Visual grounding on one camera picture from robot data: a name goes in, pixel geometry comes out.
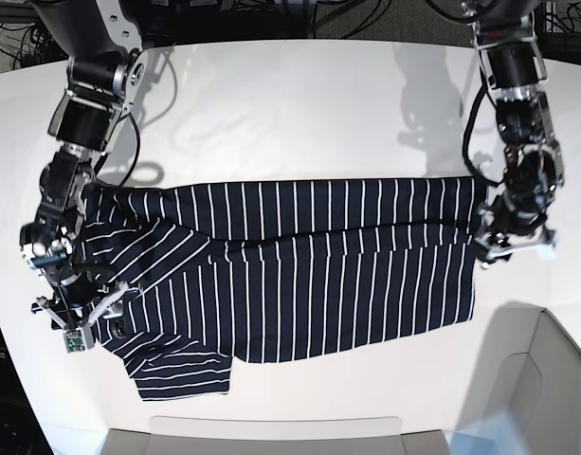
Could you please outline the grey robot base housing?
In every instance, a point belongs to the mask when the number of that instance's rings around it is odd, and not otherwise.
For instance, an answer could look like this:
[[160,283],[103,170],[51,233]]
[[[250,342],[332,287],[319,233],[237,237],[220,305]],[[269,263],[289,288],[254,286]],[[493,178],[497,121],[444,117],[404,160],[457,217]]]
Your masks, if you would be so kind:
[[416,337],[279,365],[235,363],[231,388],[143,403],[104,365],[103,454],[285,449],[407,452],[434,430],[462,454],[581,454],[581,301],[508,302]]

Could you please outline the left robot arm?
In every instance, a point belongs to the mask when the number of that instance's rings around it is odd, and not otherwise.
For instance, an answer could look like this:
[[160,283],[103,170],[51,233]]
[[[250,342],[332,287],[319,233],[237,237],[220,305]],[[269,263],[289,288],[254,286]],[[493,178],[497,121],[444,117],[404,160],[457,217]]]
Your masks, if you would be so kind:
[[[548,78],[537,45],[536,1],[466,1],[464,17],[473,30],[480,59],[481,88],[463,133],[466,168],[480,183],[501,188],[494,201],[478,207],[481,227],[475,255],[485,266],[524,250],[551,251],[555,232],[547,212],[564,185],[564,164],[550,107],[541,84]],[[483,99],[492,101],[505,167],[500,181],[471,161],[469,145]]]

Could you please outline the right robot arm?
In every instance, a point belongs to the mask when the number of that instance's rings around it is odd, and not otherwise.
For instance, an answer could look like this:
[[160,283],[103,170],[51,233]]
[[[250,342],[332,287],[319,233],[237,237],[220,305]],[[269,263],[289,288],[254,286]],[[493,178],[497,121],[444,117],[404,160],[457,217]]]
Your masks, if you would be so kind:
[[95,155],[105,155],[133,108],[148,62],[139,22],[127,1],[35,1],[33,7],[67,54],[66,88],[48,126],[59,150],[43,169],[40,204],[21,229],[28,262],[52,286],[41,301],[63,328],[97,289],[74,264],[86,219],[83,193],[96,179]]

